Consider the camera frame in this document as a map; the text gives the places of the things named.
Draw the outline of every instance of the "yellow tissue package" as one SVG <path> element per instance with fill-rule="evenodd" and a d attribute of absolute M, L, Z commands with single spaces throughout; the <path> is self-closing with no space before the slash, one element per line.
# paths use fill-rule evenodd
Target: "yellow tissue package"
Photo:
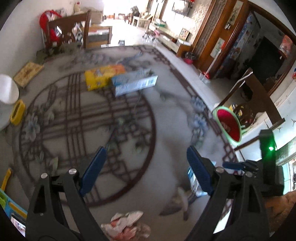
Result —
<path fill-rule="evenodd" d="M 124 74 L 126 71 L 122 64 L 107 65 L 99 68 L 90 69 L 84 72 L 87 90 L 105 87 L 111 84 L 111 77 Z"/>

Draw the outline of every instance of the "wall-mounted tv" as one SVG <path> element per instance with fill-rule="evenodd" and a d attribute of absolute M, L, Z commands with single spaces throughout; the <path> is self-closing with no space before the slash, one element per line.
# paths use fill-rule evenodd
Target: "wall-mounted tv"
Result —
<path fill-rule="evenodd" d="M 173 12 L 187 16 L 191 8 L 191 3 L 183 0 L 176 0 L 173 5 Z"/>

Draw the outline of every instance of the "silver screw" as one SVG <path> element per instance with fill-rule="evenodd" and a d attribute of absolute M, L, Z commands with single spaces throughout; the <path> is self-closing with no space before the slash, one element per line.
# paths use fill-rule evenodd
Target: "silver screw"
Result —
<path fill-rule="evenodd" d="M 71 168 L 69 170 L 69 174 L 71 174 L 71 175 L 75 174 L 76 172 L 77 172 L 77 170 L 75 168 Z"/>
<path fill-rule="evenodd" d="M 41 178 L 42 178 L 42 179 L 45 179 L 45 178 L 47 178 L 47 176 L 48 176 L 48 175 L 47 175 L 47 173 L 46 173 L 46 172 L 44 172 L 44 173 L 42 173 L 42 174 L 41 174 Z"/>
<path fill-rule="evenodd" d="M 252 177 L 253 174 L 252 174 L 251 172 L 246 172 L 246 176 L 247 176 L 247 177 Z"/>
<path fill-rule="evenodd" d="M 224 172 L 224 168 L 223 167 L 217 167 L 216 168 L 216 172 L 223 173 Z"/>

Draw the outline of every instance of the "red bag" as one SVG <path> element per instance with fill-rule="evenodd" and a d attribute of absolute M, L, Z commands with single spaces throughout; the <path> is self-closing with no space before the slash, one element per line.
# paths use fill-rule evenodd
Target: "red bag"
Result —
<path fill-rule="evenodd" d="M 46 15 L 46 13 L 52 13 L 54 15 L 57 15 L 59 18 L 62 17 L 60 14 L 58 14 L 54 10 L 46 10 L 44 13 L 42 13 L 41 16 L 40 16 L 40 19 L 39 19 L 39 25 L 43 29 L 44 32 L 47 31 L 46 30 L 46 25 L 47 25 L 47 22 L 48 22 L 48 17 Z M 59 42 L 59 37 L 56 36 L 53 29 L 49 30 L 49 38 L 50 38 L 51 42 Z"/>

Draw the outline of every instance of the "green rim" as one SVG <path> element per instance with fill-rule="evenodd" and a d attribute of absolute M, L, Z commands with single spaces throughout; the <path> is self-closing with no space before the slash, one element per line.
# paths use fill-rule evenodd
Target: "green rim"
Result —
<path fill-rule="evenodd" d="M 235 141 L 231 138 L 231 136 L 226 132 L 226 130 L 223 128 L 221 122 L 219 121 L 218 119 L 218 115 L 217 115 L 217 112 L 218 110 L 226 110 L 228 111 L 229 113 L 232 114 L 232 116 L 234 117 L 235 121 L 237 122 L 237 125 L 239 126 L 239 141 Z M 234 145 L 234 146 L 238 146 L 242 140 L 242 128 L 240 126 L 240 122 L 237 118 L 237 116 L 233 113 L 233 111 L 231 111 L 229 108 L 227 107 L 224 107 L 224 106 L 219 106 L 217 107 L 216 109 L 213 110 L 213 118 L 215 119 L 215 121 L 218 123 L 220 129 L 222 130 L 222 132 L 224 133 L 224 135 L 226 136 L 226 139 L 229 141 L 229 143 L 231 145 Z"/>

